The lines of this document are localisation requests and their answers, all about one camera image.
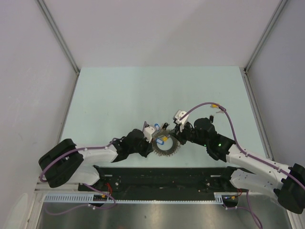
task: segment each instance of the reflective metal floor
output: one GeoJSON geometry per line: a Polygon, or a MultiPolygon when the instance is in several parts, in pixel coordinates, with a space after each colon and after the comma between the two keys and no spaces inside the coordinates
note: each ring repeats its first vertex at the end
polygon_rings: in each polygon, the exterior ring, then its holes
{"type": "MultiPolygon", "coordinates": [[[[291,229],[286,211],[264,196],[251,196],[264,229],[291,229]]],[[[76,204],[45,203],[50,212],[76,204]]],[[[242,195],[239,206],[247,206],[242,195]]],[[[43,210],[37,229],[256,229],[251,214],[209,204],[120,204],[110,210],[76,209],[61,216],[43,210]]]]}

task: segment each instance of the white wall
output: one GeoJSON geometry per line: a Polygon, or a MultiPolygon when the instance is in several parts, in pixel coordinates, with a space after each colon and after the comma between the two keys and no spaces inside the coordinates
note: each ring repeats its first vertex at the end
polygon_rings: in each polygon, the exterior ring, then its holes
{"type": "Polygon", "coordinates": [[[273,154],[305,166],[305,1],[290,1],[249,72],[273,154]]]}
{"type": "Polygon", "coordinates": [[[244,67],[279,0],[46,0],[80,67],[244,67]]]}
{"type": "Polygon", "coordinates": [[[0,228],[57,141],[75,74],[34,0],[0,2],[0,228]]]}

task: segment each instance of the gray wall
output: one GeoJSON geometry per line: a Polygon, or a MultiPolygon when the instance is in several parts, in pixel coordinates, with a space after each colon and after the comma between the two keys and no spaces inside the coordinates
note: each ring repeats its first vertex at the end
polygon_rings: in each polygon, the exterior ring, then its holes
{"type": "Polygon", "coordinates": [[[249,71],[277,161],[305,166],[305,1],[290,1],[249,71]]]}
{"type": "Polygon", "coordinates": [[[2,228],[22,194],[19,211],[29,206],[38,159],[56,144],[76,76],[34,0],[0,1],[0,31],[2,228]]]}

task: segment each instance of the white tabletop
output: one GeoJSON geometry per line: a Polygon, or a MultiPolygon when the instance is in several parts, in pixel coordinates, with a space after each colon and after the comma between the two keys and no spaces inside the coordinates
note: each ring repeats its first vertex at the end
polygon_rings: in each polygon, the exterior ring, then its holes
{"type": "MultiPolygon", "coordinates": [[[[177,110],[188,111],[203,102],[224,106],[235,127],[239,143],[265,156],[242,76],[238,67],[117,67],[82,68],[62,139],[83,146],[103,146],[113,137],[142,129],[144,121],[170,124],[177,110]]],[[[218,108],[204,106],[189,121],[214,116],[218,133],[233,138],[229,122],[218,108]]],[[[130,155],[105,167],[225,167],[205,147],[186,143],[173,156],[147,158],[130,155]]]]}

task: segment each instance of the white table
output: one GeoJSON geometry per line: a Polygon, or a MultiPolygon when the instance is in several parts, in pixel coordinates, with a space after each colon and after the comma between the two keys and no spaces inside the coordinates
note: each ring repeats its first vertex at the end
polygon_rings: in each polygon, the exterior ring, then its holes
{"type": "MultiPolygon", "coordinates": [[[[113,137],[126,136],[144,121],[170,123],[177,110],[188,111],[203,102],[224,106],[240,144],[265,156],[242,76],[238,67],[118,67],[83,68],[75,89],[62,139],[83,146],[103,146],[113,137]]],[[[205,106],[189,121],[215,115],[216,131],[232,138],[229,122],[219,109],[205,106]]],[[[225,167],[205,147],[187,143],[171,157],[150,153],[130,155],[105,167],[225,167]]]]}

